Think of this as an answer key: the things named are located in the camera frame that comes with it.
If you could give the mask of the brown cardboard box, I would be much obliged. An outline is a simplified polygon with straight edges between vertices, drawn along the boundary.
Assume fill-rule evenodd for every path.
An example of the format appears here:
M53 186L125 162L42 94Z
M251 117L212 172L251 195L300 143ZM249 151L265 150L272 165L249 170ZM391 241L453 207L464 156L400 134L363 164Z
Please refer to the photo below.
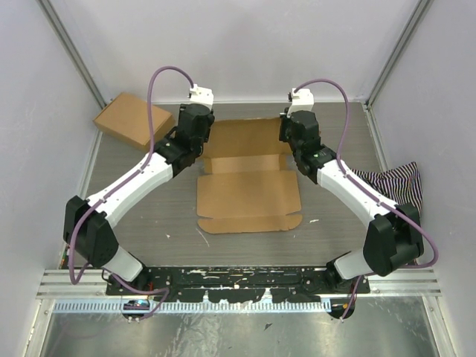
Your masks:
M209 234L290 231L302 222L298 175L279 118L221 120L204 146L197 179L199 227Z
M147 102L133 94L120 93L93 120L103 133L142 152L149 152L150 133ZM175 125L173 115L157 106L152 107L154 143L162 139Z

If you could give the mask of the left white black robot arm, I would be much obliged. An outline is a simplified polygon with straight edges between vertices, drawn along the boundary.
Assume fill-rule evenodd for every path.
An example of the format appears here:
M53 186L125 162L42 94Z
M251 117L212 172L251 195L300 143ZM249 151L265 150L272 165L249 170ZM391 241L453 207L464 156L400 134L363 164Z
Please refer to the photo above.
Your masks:
M63 239L89 266L109 272L133 295L149 287L148 268L121 247L114 228L123 216L157 187L195 163L215 121L210 104L182 104L178 123L152 153L113 184L87 199L71 198L65 207Z

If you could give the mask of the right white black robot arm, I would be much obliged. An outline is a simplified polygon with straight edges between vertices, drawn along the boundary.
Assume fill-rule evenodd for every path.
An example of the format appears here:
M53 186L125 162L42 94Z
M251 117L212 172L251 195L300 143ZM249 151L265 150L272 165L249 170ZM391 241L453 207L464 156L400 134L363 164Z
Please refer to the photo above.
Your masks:
M279 139L289 145L299 172L339 198L367 229L361 249L326 264L325 279L333 292L346 292L358 276L385 277L423 254L417 208L383 196L338 161L336 153L321 143L313 112L281 113Z

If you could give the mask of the folded brown cardboard box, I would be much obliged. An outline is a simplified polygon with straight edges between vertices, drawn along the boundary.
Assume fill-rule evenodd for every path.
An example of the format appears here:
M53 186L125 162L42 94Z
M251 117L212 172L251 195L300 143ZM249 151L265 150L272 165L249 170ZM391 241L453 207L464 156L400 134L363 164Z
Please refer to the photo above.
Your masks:
M149 152L150 133L147 102L133 94L120 93L93 120L103 133L142 152ZM152 107L154 143L162 139L175 125L173 115L157 106Z

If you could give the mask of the striped purple white cloth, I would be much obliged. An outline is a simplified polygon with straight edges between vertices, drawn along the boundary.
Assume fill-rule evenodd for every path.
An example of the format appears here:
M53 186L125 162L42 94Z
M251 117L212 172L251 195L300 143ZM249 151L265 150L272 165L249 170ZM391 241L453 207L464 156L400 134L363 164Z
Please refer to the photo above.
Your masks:
M412 161L384 172L352 171L374 190L397 204L411 203L422 212L423 191L417 163Z

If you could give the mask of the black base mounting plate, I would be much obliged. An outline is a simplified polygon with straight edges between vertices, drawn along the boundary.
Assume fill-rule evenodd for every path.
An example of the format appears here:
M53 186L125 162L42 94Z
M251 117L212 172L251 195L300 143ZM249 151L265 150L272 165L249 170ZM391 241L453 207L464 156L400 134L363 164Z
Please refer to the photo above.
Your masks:
M167 302L211 303L258 302L266 292L273 303L318 302L324 295L348 296L356 280L343 280L333 286L326 270L316 266L202 266L151 267L131 286L151 292L169 289Z

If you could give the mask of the right aluminium corner post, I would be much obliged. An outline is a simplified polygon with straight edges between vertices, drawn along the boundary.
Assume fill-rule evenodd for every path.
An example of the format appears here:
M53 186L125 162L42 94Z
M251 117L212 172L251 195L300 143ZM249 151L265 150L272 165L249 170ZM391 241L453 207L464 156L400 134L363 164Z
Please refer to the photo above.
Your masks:
M368 99L365 101L365 106L370 109L378 99L382 89L385 86L385 83L392 74L394 68L396 67L398 61L405 52L405 49L409 45L413 35L416 33L417 28L421 21L425 18L426 13L434 3L433 0L419 0L416 3L415 8L412 10L411 15L405 26L403 27L402 32L399 35L399 38L396 41L396 44L393 47L393 50L390 53L383 69L381 70L379 77L373 86Z

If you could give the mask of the aluminium corner post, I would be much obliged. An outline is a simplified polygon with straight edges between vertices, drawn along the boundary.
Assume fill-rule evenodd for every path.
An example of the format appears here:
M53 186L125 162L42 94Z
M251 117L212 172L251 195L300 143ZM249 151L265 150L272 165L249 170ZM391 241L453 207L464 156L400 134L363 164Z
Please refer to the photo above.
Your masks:
M106 101L104 100L103 95L100 93L93 76L88 70L83 58L80 55L80 52L77 50L77 46L74 44L51 1L36 0L36 3L39 5L39 8L43 12L43 15L47 19L52 30L57 35L60 44L64 48L74 67L77 69L81 79L86 84L86 87L91 93L92 97L100 108L105 108Z
M399 38L396 41L396 44L393 47L393 50L390 53L383 69L381 70L379 77L373 86L368 99L365 101L365 106L370 109L378 99L382 89L385 86L385 83L392 74L394 68L396 67L398 61L405 52L405 49L409 45L413 35L416 33L417 28L421 21L425 18L426 13L434 3L433 0L419 0L416 3L415 8L412 10L411 15L405 26L403 27L402 32L399 35Z

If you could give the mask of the aluminium front rail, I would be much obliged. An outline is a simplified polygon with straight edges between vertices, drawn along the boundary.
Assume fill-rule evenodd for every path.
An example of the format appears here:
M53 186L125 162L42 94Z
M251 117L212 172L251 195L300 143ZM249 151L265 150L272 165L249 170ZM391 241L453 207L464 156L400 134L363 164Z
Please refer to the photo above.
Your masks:
M270 296L277 301L292 296L346 297L360 295L439 296L441 289L432 269L401 269L386 277L363 276L331 285L324 268L282 267L155 267L143 277L121 284L108 272L88 269L76 285L67 270L47 270L37 295L41 298L116 297L152 295L168 289L170 301L201 302L204 299L232 303Z

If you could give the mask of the left aluminium corner post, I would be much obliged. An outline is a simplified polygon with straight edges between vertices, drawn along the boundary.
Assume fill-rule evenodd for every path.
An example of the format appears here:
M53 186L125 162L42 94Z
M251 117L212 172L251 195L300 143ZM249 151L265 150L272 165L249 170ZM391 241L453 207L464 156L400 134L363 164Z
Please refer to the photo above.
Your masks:
M91 93L92 97L100 108L105 108L106 101L104 100L103 95L100 93L93 76L88 70L83 58L80 55L80 52L77 50L77 46L74 44L51 1L36 0L36 3L39 5L39 8L43 12L43 15L47 19L52 30L57 35L60 44L64 48L74 67L77 69L81 79L86 84L86 87Z

